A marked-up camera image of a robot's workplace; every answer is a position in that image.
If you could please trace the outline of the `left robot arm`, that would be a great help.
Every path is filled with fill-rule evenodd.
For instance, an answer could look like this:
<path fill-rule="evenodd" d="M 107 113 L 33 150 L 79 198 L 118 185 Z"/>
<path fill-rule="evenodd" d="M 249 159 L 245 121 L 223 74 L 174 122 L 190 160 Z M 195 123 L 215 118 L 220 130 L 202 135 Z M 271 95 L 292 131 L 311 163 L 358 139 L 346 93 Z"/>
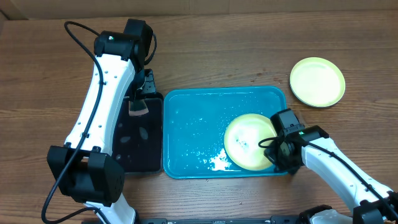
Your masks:
<path fill-rule="evenodd" d="M 80 115 L 62 146 L 51 146 L 47 163 L 55 178 L 52 190 L 83 204 L 103 223 L 138 223 L 139 216 L 123 195 L 124 169 L 113 158 L 113 137 L 122 106 L 129 116 L 148 109 L 156 92 L 147 68 L 157 48 L 152 28 L 129 19 L 123 32 L 96 33 L 88 55 L 93 76 Z"/>

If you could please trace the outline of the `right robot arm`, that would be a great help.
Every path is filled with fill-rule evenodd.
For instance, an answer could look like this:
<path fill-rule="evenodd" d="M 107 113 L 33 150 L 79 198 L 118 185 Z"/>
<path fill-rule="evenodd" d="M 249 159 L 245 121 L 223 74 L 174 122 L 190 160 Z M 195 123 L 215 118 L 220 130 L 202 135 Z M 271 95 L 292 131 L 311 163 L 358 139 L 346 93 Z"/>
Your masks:
<path fill-rule="evenodd" d="M 277 135 L 259 141 L 264 155 L 277 171 L 296 173 L 305 166 L 319 175 L 344 201 L 351 216 L 329 205 L 298 215 L 297 223 L 397 222 L 397 192 L 367 175 L 346 157 L 319 126 L 305 127 L 291 109 L 271 117 Z"/>

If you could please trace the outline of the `yellow-green plate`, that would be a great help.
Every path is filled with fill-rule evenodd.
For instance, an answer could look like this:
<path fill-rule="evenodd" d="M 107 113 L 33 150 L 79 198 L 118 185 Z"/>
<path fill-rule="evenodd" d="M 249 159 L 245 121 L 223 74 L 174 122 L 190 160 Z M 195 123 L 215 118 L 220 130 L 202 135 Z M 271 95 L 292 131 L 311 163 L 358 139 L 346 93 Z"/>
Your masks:
<path fill-rule="evenodd" d="M 346 89 L 341 70 L 329 60 L 309 57 L 297 62 L 289 77 L 293 94 L 306 105 L 327 108 L 339 102 Z"/>
<path fill-rule="evenodd" d="M 254 113 L 244 114 L 235 118 L 226 128 L 224 149 L 239 167 L 251 171 L 264 170 L 272 162 L 264 155 L 259 142 L 276 136 L 269 118 Z"/>

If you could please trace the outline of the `orange green sponge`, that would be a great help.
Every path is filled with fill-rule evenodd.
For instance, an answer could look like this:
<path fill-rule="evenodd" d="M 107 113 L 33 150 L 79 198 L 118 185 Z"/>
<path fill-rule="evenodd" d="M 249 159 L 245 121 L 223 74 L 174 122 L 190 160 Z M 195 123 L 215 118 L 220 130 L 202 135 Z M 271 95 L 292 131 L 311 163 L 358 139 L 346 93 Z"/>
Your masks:
<path fill-rule="evenodd" d="M 142 116 L 149 112 L 144 100 L 129 101 L 129 116 Z"/>

